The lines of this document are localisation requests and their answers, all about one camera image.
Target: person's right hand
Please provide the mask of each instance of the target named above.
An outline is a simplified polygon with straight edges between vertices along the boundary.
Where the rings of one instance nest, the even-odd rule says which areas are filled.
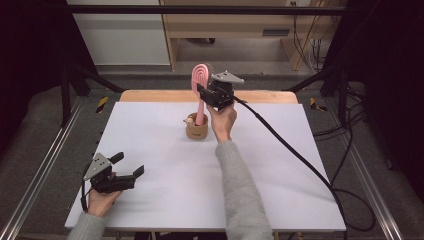
[[[207,105],[211,114],[211,125],[218,143],[231,140],[231,129],[237,118],[237,111],[234,109],[234,103],[220,111],[216,111],[212,106]]]

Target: white tabletop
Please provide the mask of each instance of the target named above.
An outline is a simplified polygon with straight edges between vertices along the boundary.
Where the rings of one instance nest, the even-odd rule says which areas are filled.
[[[125,158],[113,165],[118,176],[139,166],[135,188],[115,202],[107,227],[122,231],[224,231],[225,210],[217,142],[209,124],[202,141],[185,135],[183,119],[198,103],[118,102],[97,152]],[[250,104],[323,176],[322,161],[300,104]],[[330,191],[246,108],[236,104],[233,141],[252,172],[274,231],[344,231]],[[80,195],[65,227],[76,225]]]

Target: person's left hand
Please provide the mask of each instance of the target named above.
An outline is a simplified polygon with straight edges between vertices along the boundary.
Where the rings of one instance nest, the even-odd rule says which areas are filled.
[[[89,193],[87,212],[97,217],[104,217],[121,193],[122,191],[99,193],[92,189]]]

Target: gray sleeve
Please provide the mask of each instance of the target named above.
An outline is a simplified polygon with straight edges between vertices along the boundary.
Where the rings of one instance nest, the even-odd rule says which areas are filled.
[[[81,214],[77,225],[68,235],[68,240],[101,239],[105,230],[105,220],[87,213]]]
[[[261,196],[236,144],[221,142],[215,154],[222,169],[228,239],[273,239]]]

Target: wall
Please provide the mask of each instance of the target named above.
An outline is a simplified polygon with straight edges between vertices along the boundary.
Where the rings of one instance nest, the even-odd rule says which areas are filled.
[[[159,5],[155,0],[67,0],[68,4]],[[169,65],[160,15],[74,14],[96,65]]]

